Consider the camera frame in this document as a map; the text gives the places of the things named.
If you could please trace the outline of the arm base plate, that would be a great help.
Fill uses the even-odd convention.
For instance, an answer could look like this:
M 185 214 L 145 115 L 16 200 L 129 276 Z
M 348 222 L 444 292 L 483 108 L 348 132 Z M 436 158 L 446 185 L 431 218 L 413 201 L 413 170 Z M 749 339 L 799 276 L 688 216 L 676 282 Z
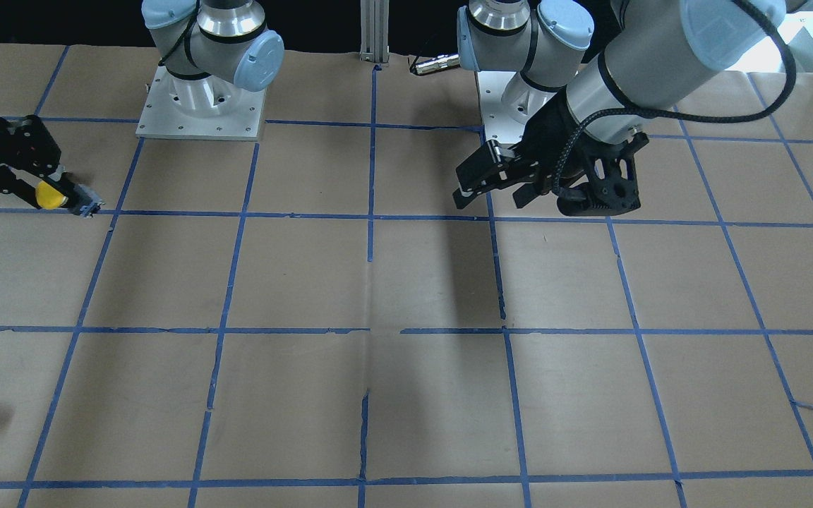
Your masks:
M 139 138 L 257 142 L 265 96 L 215 76 L 181 80 L 158 66 L 138 120 Z
M 478 105 L 487 140 L 503 145 L 522 141 L 529 119 L 558 92 L 532 85 L 520 72 L 477 72 Z

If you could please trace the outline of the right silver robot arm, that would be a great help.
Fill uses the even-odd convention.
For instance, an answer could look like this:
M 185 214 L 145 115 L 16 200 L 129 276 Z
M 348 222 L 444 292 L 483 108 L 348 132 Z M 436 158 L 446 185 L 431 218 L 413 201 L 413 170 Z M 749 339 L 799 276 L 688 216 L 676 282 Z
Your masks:
M 283 39 L 255 1 L 145 1 L 145 26 L 160 52 L 135 134 L 164 140 L 256 141 L 265 91 L 284 57 Z M 103 200 L 75 182 L 39 116 L 0 118 L 0 193 L 36 209 L 87 217 Z

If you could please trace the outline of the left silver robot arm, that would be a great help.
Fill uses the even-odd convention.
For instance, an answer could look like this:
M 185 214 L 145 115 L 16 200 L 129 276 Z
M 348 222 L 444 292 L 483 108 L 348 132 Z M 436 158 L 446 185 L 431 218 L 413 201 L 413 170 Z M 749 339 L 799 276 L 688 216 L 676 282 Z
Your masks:
M 510 147 L 487 141 L 456 167 L 454 204 L 513 188 L 519 208 L 552 193 L 563 215 L 609 217 L 641 206 L 635 154 L 642 128 L 675 119 L 671 107 L 765 37 L 786 65 L 780 95 L 757 113 L 682 119 L 738 124 L 766 118 L 795 84 L 795 62 L 778 26 L 785 1 L 614 1 L 620 34 L 579 68 L 594 20 L 574 1 L 471 1 L 457 14 L 462 68 L 513 71 L 527 90 L 548 94 Z

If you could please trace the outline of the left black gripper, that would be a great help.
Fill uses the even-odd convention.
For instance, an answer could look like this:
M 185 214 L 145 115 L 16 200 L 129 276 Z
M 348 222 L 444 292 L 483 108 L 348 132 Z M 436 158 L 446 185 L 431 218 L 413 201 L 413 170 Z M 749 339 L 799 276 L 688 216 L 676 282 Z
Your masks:
M 487 140 L 456 167 L 459 186 L 452 194 L 456 208 L 462 210 L 481 194 L 517 183 L 523 183 L 512 194 L 517 209 L 540 196 L 560 193 L 560 184 L 555 181 L 529 182 L 534 172 L 531 164 L 538 162 L 546 171 L 554 170 L 577 126 L 568 110 L 567 93 L 558 91 L 530 116 L 519 144 L 503 147 L 496 140 Z

